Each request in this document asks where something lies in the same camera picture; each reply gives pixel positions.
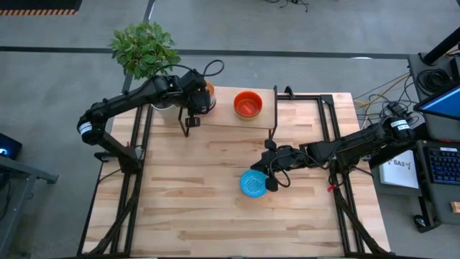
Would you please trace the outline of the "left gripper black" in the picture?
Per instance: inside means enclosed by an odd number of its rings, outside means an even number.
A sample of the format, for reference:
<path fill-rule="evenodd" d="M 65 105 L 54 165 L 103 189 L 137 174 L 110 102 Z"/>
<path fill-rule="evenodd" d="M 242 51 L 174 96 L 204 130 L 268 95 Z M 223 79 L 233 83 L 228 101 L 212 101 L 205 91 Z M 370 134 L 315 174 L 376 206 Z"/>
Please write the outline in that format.
<path fill-rule="evenodd" d="M 199 127 L 201 121 L 195 115 L 207 114 L 213 109 L 211 92 L 206 89 L 206 81 L 197 70 L 191 70 L 180 78 L 179 84 L 182 89 L 180 108 L 187 109 L 189 116 L 185 120 L 185 125 L 187 127 Z"/>

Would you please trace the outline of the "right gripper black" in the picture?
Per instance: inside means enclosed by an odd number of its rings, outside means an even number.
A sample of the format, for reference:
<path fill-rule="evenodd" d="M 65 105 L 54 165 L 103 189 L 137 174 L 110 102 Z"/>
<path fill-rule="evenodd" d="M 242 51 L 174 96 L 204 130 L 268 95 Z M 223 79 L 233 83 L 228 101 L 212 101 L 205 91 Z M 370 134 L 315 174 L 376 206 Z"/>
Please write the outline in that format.
<path fill-rule="evenodd" d="M 265 147 L 267 148 L 267 159 L 262 158 L 255 164 L 250 166 L 251 170 L 266 173 L 265 187 L 268 191 L 276 192 L 279 186 L 288 188 L 291 185 L 291 180 L 288 171 L 298 166 L 299 150 L 289 146 L 282 145 L 278 147 L 276 143 L 271 140 L 265 140 Z M 282 183 L 276 176 L 276 172 L 282 172 L 285 176 L 287 183 Z"/>

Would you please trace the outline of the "orange patterned bowl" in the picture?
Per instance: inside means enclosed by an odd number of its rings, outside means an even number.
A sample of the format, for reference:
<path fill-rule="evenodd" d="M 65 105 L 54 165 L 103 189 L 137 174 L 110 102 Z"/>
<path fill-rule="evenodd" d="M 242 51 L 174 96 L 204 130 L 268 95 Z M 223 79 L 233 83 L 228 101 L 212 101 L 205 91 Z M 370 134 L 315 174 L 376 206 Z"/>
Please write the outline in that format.
<path fill-rule="evenodd" d="M 206 81 L 206 89 L 211 92 L 211 102 L 213 103 L 213 108 L 214 108 L 216 105 L 215 87 L 211 82 Z"/>

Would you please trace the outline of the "red plastic bowl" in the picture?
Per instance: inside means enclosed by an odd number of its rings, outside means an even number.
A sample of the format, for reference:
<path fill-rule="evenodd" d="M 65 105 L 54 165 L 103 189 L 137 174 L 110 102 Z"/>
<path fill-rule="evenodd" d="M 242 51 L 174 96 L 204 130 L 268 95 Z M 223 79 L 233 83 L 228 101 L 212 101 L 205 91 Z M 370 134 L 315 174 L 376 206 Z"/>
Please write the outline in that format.
<path fill-rule="evenodd" d="M 254 91 L 242 91 L 234 97 L 234 111 L 240 120 L 256 119 L 263 108 L 262 97 Z"/>

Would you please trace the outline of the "turquoise patterned bowl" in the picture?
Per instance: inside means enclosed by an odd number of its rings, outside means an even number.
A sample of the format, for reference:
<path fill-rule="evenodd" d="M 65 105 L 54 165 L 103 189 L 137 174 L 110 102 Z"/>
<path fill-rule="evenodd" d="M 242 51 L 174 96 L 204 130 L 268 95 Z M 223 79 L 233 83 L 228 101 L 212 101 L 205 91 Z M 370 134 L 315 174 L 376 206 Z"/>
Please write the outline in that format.
<path fill-rule="evenodd" d="M 267 193 L 265 187 L 266 175 L 256 170 L 247 170 L 241 175 L 239 185 L 241 191 L 248 197 L 260 198 Z"/>

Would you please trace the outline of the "green potted plant white pot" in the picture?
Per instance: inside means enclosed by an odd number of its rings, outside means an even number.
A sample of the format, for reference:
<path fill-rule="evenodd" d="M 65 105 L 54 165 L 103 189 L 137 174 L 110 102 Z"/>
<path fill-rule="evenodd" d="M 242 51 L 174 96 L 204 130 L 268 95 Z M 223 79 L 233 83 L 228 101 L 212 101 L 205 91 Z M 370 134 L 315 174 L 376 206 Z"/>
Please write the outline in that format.
<path fill-rule="evenodd" d="M 109 47 L 125 74 L 145 82 L 153 76 L 176 76 L 172 74 L 173 66 L 180 62 L 180 57 L 173 48 L 174 44 L 171 34 L 159 24 L 140 23 L 116 30 Z M 174 124 L 177 120 L 180 107 L 172 104 L 150 105 L 155 116 L 164 123 Z"/>

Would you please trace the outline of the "white printed paper sheet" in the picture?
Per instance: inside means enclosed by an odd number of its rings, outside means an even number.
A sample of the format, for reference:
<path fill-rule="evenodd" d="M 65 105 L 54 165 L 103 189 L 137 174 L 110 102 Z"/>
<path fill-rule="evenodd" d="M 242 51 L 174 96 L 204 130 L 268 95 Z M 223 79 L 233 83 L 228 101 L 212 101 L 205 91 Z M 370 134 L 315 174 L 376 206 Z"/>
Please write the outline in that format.
<path fill-rule="evenodd" d="M 415 157 L 412 150 L 389 159 L 379 166 L 380 183 L 419 189 Z"/>

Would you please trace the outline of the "black power adapter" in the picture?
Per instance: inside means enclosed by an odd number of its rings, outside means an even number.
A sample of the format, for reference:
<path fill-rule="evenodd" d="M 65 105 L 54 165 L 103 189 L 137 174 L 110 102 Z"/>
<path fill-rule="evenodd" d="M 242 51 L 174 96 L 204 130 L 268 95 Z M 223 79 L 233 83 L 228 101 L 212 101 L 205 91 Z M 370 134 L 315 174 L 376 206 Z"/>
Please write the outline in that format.
<path fill-rule="evenodd" d="M 390 113 L 395 117 L 404 117 L 407 115 L 407 107 L 402 106 L 397 102 L 390 102 L 386 108 L 390 111 Z"/>

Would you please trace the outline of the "black desk clamp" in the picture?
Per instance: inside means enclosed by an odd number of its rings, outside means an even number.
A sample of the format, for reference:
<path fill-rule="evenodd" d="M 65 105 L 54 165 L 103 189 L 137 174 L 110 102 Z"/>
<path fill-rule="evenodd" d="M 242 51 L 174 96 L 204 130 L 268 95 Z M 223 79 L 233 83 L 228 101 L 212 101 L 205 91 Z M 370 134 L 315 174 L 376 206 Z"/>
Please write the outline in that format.
<path fill-rule="evenodd" d="M 423 196 L 418 197 L 421 214 L 413 216 L 414 224 L 419 233 L 434 230 L 441 225 L 431 201 Z"/>

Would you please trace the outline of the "grey equipment cart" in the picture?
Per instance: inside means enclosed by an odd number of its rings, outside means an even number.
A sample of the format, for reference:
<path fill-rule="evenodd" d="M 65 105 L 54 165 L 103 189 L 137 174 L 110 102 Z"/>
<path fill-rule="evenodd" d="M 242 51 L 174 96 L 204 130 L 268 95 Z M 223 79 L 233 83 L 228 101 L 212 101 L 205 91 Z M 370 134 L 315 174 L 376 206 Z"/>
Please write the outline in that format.
<path fill-rule="evenodd" d="M 460 57 L 443 56 L 432 65 L 426 65 L 421 59 L 422 55 L 424 54 L 419 53 L 408 57 L 410 74 L 414 80 L 419 102 L 442 91 L 423 88 L 425 85 L 423 81 L 428 73 L 435 69 L 445 71 L 454 80 L 446 89 L 454 84 L 460 85 Z M 426 147 L 454 147 L 460 150 L 460 121 L 431 114 L 423 114 L 423 116 L 425 122 L 415 128 L 415 139 L 412 142 L 394 150 L 384 148 L 370 160 L 370 165 L 372 167 L 381 165 L 406 150 L 412 150 L 418 169 L 420 196 L 431 201 L 441 224 L 460 225 L 460 214 L 453 213 L 451 208 L 452 201 L 460 201 L 460 186 L 431 181 L 425 150 Z"/>

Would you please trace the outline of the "backlit black keyboard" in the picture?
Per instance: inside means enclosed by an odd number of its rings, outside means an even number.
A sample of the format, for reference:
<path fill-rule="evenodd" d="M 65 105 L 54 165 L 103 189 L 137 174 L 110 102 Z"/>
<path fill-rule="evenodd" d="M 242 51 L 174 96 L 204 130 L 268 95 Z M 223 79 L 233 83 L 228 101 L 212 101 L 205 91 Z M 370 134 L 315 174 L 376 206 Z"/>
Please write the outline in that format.
<path fill-rule="evenodd" d="M 460 186 L 460 150 L 454 147 L 426 147 L 428 175 L 433 183 Z"/>

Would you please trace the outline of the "grey desk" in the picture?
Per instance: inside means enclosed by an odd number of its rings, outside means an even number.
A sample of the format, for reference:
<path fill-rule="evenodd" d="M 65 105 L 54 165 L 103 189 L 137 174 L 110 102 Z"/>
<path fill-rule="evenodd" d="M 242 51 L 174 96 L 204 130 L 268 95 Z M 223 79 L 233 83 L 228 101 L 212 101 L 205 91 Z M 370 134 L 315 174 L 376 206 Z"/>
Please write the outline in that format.
<path fill-rule="evenodd" d="M 36 180 L 56 184 L 57 175 L 0 156 L 0 259 L 5 259 Z"/>

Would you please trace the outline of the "monitor with blue screen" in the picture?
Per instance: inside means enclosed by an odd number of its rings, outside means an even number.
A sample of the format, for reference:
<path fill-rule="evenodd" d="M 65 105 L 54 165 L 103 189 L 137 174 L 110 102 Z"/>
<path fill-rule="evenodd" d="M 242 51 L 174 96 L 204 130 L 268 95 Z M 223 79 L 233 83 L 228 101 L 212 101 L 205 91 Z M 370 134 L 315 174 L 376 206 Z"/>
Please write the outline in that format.
<path fill-rule="evenodd" d="M 460 85 L 439 91 L 417 103 L 413 109 L 424 114 L 460 121 Z"/>

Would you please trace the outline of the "black hazard-striped floor mat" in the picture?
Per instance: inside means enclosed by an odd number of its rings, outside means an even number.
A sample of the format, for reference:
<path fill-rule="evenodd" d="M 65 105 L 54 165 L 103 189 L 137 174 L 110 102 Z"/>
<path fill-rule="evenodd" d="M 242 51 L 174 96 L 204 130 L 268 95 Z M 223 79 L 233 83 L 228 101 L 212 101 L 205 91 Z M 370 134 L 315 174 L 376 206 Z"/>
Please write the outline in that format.
<path fill-rule="evenodd" d="M 0 16 L 62 16 L 76 14 L 83 0 L 0 0 Z"/>

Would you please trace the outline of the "black computer case blue light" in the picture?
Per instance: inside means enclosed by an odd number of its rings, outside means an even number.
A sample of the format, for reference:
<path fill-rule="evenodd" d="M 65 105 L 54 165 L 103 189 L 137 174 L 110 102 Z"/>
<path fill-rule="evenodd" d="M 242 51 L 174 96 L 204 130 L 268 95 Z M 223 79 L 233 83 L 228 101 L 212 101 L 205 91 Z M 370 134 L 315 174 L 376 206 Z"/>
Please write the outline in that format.
<path fill-rule="evenodd" d="M 0 133 L 0 156 L 16 160 L 22 149 L 22 143 Z"/>

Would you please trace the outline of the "black aluminium table frame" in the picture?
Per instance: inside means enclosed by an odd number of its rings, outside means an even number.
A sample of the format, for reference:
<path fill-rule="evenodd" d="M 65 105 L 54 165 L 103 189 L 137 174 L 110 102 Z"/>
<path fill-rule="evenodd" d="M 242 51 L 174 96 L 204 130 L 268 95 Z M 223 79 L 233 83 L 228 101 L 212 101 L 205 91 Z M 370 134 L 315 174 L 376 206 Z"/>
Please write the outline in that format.
<path fill-rule="evenodd" d="M 277 93 L 275 141 L 332 140 L 359 129 L 348 93 Z M 186 137 L 150 106 L 124 112 L 112 135 L 144 156 L 140 174 L 108 159 L 96 181 L 78 259 L 341 257 L 363 237 L 334 201 L 328 171 L 290 172 L 291 187 L 254 199 L 239 179 L 267 129 L 202 125 Z"/>

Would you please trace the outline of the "black post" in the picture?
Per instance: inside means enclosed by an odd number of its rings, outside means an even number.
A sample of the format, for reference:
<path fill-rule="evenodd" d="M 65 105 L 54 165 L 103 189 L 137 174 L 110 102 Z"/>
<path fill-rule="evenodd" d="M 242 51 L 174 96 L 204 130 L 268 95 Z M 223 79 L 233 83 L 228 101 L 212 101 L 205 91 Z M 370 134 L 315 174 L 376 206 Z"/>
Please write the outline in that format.
<path fill-rule="evenodd" d="M 429 53 L 422 55 L 421 59 L 426 65 L 432 65 L 451 48 L 460 43 L 460 27 L 453 31 L 447 38 L 435 46 Z"/>

